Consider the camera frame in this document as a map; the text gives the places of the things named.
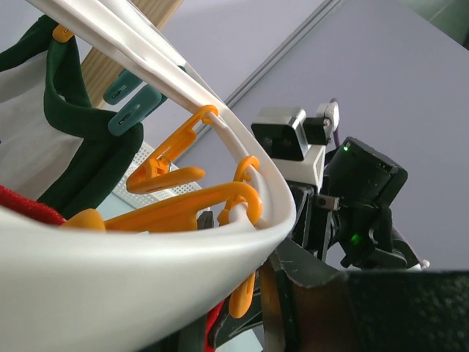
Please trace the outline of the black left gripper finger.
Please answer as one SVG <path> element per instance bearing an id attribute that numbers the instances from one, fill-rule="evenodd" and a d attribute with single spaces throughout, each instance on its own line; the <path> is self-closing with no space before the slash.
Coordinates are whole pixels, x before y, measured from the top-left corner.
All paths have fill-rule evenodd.
<path id="1" fill-rule="evenodd" d="M 259 270 L 267 351 L 466 351 L 467 271 L 338 271 L 291 240 Z"/>

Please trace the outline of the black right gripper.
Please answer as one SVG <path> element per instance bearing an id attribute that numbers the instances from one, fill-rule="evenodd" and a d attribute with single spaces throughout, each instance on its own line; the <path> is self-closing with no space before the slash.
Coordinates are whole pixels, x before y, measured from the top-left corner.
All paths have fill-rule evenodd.
<path id="1" fill-rule="evenodd" d="M 339 209 L 339 198 L 318 192 L 307 183 L 288 182 L 292 192 L 297 219 L 289 235 L 296 244 L 312 253 L 319 260 L 326 260 L 333 235 L 333 213 Z"/>

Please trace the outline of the white plastic clip hanger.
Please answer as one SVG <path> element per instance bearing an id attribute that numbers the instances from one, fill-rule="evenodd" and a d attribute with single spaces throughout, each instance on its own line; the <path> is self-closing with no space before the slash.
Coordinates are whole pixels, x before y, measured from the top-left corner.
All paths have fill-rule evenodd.
<path id="1" fill-rule="evenodd" d="M 262 201 L 196 214 L 184 232 L 124 232 L 41 224 L 1 211 L 1 349 L 138 351 L 207 313 L 252 274 L 295 223 L 289 188 L 255 138 L 152 24 L 127 1 L 36 1 L 35 7 L 190 112 L 207 116 Z"/>

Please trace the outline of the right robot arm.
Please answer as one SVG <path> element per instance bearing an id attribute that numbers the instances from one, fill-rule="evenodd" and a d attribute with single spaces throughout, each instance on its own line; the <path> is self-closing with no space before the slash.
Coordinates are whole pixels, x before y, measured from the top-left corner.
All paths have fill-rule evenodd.
<path id="1" fill-rule="evenodd" d="M 327 153 L 325 161 L 321 191 L 288 183 L 297 205 L 289 237 L 321 261 L 339 244 L 344 268 L 428 268 L 429 261 L 419 259 L 393 226 L 391 203 L 406 183 L 407 171 L 352 137 Z"/>

